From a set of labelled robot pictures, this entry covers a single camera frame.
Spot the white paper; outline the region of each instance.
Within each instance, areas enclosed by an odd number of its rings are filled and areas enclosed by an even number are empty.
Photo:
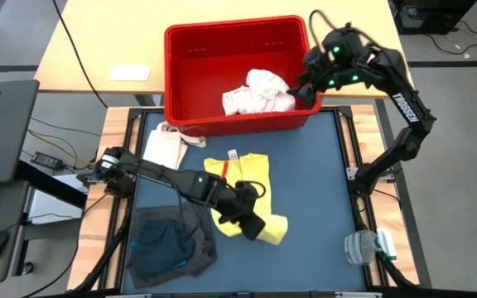
[[[150,77],[150,66],[118,65],[109,70],[110,80],[146,81]]]
[[[182,143],[180,133],[153,130],[150,132],[142,158],[178,170],[181,157],[186,151],[186,145]]]

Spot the red plastic bin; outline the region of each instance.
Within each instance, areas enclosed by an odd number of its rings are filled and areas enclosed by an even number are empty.
[[[270,70],[292,88],[310,49],[298,16],[174,25],[165,31],[165,117],[184,134],[215,136],[293,129],[320,110],[296,99],[291,112],[225,116],[222,94],[246,84],[251,69]]]

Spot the white cloth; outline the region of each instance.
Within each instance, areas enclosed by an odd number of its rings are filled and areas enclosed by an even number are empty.
[[[150,132],[142,158],[178,170],[187,152],[187,145],[205,147],[205,137],[189,137],[167,121]]]
[[[250,70],[246,86],[222,94],[226,115],[236,113],[286,112],[296,108],[296,100],[287,94],[283,79],[268,70]]]

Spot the clear plastic bottle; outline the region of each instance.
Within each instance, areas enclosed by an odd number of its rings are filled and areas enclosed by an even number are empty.
[[[382,251],[378,235],[370,230],[358,231],[345,237],[345,256],[353,265],[368,265],[376,252]]]

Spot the power adapter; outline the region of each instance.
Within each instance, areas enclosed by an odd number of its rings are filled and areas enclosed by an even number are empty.
[[[47,154],[43,154],[38,151],[32,156],[31,162],[54,171],[64,170],[64,162],[61,159],[48,156]]]

